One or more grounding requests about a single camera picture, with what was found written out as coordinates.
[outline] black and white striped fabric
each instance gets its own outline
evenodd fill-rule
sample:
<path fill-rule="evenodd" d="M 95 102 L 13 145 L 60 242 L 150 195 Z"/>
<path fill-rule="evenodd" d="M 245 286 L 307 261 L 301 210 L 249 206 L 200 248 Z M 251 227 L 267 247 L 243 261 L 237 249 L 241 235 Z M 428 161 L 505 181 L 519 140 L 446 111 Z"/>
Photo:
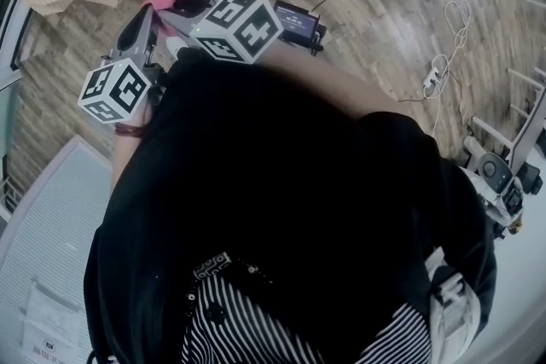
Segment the black and white striped fabric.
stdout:
<path fill-rule="evenodd" d="M 317 350 L 219 274 L 200 282 L 195 300 L 183 341 L 184 364 L 323 363 Z M 425 364 L 430 355 L 427 323 L 405 304 L 357 364 Z"/>

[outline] wooden floor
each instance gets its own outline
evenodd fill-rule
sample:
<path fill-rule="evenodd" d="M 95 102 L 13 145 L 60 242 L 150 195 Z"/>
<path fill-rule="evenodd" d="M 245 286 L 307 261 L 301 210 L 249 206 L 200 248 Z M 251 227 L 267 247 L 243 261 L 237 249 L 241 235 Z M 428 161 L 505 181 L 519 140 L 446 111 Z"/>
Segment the wooden floor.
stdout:
<path fill-rule="evenodd" d="M 320 0 L 285 0 L 312 8 Z M 115 32 L 136 13 L 142 0 L 123 0 L 116 9 L 74 3 L 62 14 L 34 15 L 23 48 L 20 109 L 9 173 L 23 190 L 75 134 L 109 156 L 112 132 L 77 108 L 88 70 L 98 65 Z M 431 59 L 451 55 L 453 35 L 444 20 L 446 0 L 328 0 L 317 12 L 329 29 L 322 56 L 348 72 L 376 81 L 394 98 L 420 99 Z M 452 64 L 442 95 L 436 137 L 445 155 L 457 156 L 474 114 L 508 136 L 520 122 L 510 114 L 525 106 L 529 90 L 511 83 L 507 67 L 530 72 L 546 45 L 546 10 L 523 0 L 468 0 L 473 21 L 467 46 Z M 456 15 L 453 20 L 459 23 Z M 410 103 L 426 132 L 438 101 Z"/>

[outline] small display screen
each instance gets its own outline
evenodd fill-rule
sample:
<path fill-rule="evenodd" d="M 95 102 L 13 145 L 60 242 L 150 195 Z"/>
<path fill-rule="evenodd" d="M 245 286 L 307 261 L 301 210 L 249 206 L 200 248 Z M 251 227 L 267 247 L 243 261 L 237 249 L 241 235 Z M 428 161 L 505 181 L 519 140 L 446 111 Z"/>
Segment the small display screen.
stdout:
<path fill-rule="evenodd" d="M 317 25 L 316 18 L 291 11 L 282 6 L 277 6 L 275 12 L 285 31 L 297 33 L 305 38 L 313 38 L 313 32 Z"/>

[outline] backpack strap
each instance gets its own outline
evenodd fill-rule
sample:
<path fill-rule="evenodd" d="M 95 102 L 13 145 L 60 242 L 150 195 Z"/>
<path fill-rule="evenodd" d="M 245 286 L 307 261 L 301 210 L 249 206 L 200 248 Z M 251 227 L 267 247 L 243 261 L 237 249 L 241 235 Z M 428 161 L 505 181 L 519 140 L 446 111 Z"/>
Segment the backpack strap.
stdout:
<path fill-rule="evenodd" d="M 428 277 L 447 266 L 441 247 L 426 260 Z M 452 364 L 473 342 L 479 328 L 478 297 L 458 272 L 433 289 L 430 296 L 429 333 L 431 364 Z"/>

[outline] electrical outlet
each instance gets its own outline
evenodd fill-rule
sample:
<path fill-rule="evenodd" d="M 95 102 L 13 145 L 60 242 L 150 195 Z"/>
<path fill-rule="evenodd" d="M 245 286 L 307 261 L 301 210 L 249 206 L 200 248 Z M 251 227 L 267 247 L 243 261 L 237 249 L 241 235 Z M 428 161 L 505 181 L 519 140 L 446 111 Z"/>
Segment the electrical outlet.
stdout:
<path fill-rule="evenodd" d="M 428 72 L 427 77 L 423 81 L 423 87 L 425 89 L 429 89 L 433 86 L 435 86 L 440 79 L 438 68 L 433 67 L 431 68 L 430 72 Z"/>

